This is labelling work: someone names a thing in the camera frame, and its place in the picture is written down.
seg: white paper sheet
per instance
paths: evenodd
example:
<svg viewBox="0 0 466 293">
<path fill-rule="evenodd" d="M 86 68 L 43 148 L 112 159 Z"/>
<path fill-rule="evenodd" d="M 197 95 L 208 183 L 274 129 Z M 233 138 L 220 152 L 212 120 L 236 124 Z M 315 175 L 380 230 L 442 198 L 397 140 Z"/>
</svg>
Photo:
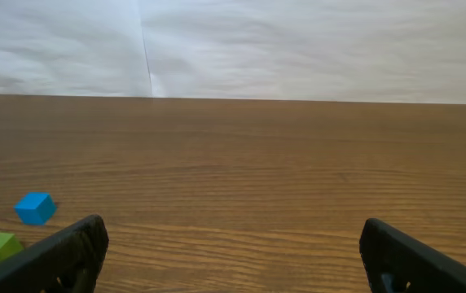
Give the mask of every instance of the white paper sheet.
<svg viewBox="0 0 466 293">
<path fill-rule="evenodd" d="M 0 0 L 0 94 L 151 94 L 135 0 Z"/>
<path fill-rule="evenodd" d="M 466 1 L 139 3 L 154 96 L 466 103 Z"/>
</svg>

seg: wood grain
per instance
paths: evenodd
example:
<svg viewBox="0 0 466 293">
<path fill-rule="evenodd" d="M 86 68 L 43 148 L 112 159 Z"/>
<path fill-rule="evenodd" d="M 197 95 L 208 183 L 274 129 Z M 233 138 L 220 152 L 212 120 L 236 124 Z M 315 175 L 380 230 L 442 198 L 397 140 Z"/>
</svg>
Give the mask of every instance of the wood grain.
<svg viewBox="0 0 466 293">
<path fill-rule="evenodd" d="M 91 213 L 97 292 L 369 292 L 368 217 L 466 264 L 466 106 L 0 96 L 0 230 Z"/>
</svg>

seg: wrinkled white paper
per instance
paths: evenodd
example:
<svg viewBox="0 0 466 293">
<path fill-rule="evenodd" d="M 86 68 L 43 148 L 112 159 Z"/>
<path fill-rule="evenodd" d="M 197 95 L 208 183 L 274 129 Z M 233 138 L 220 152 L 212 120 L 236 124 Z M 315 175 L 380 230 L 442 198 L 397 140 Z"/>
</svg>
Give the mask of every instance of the wrinkled white paper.
<svg viewBox="0 0 466 293">
<path fill-rule="evenodd" d="M 0 94 L 151 94 L 135 0 L 0 0 Z"/>
<path fill-rule="evenodd" d="M 139 4 L 154 96 L 466 103 L 466 1 Z"/>
</svg>

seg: tabletop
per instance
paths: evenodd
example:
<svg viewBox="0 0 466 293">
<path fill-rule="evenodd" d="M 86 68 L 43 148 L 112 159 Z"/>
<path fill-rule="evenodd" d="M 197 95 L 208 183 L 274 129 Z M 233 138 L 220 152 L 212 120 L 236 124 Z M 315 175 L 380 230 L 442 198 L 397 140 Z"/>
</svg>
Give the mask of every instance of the tabletop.
<svg viewBox="0 0 466 293">
<path fill-rule="evenodd" d="M 0 231 L 93 213 L 96 292 L 369 292 L 369 217 L 466 265 L 466 105 L 0 96 Z"/>
</svg>

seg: brown wooden surface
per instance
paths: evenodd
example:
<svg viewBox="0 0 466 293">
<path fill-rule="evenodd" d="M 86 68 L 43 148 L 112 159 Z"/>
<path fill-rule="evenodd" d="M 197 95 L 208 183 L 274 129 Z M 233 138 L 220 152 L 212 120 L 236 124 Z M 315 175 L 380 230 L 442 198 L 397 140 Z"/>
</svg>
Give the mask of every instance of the brown wooden surface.
<svg viewBox="0 0 466 293">
<path fill-rule="evenodd" d="M 0 230 L 91 213 L 97 292 L 369 292 L 368 217 L 466 264 L 466 106 L 0 96 Z"/>
</svg>

